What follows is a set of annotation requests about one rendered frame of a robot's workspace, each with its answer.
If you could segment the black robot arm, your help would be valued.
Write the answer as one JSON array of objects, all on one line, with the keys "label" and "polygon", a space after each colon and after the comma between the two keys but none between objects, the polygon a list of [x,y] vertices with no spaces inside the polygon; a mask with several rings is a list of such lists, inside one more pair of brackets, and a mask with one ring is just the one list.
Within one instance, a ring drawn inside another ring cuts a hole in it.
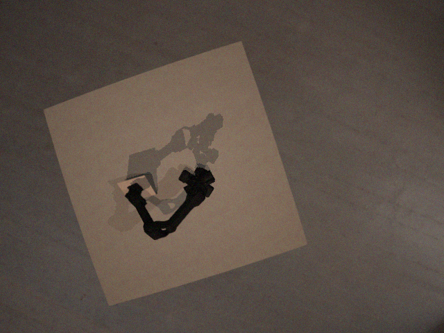
[{"label": "black robot arm", "polygon": [[[207,193],[206,186],[215,182],[211,171],[204,168],[196,167],[194,171],[195,178],[189,181],[188,185],[183,187],[187,193],[184,203],[176,210],[172,217],[167,221],[154,221],[146,209],[146,200],[142,196],[142,187],[137,183],[127,187],[129,190],[125,197],[138,211],[144,225],[144,232],[152,239],[157,240],[166,237],[168,234],[176,231],[182,220],[190,213],[190,211],[199,206],[204,200]],[[162,230],[165,229],[166,230]]]}]

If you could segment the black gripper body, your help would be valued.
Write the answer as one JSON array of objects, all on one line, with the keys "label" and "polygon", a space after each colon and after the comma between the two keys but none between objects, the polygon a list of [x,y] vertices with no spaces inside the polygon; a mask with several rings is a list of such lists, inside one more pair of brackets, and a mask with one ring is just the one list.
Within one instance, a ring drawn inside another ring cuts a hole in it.
[{"label": "black gripper body", "polygon": [[[191,181],[191,180],[193,180],[193,179],[196,179],[196,180],[198,180],[198,178],[192,178],[191,176],[189,177],[189,174],[190,174],[190,172],[188,172],[188,171],[186,171],[186,170],[183,170],[183,172],[180,174],[180,177],[178,178],[179,179],[179,181],[181,181],[181,182],[183,182],[183,183],[189,183],[189,181]],[[213,188],[213,186],[211,186],[211,185],[208,185],[208,186],[206,186],[206,188],[207,188],[207,193],[206,193],[206,197],[208,198],[208,197],[210,197],[210,194],[212,193],[212,191],[214,190],[214,188]]]}]

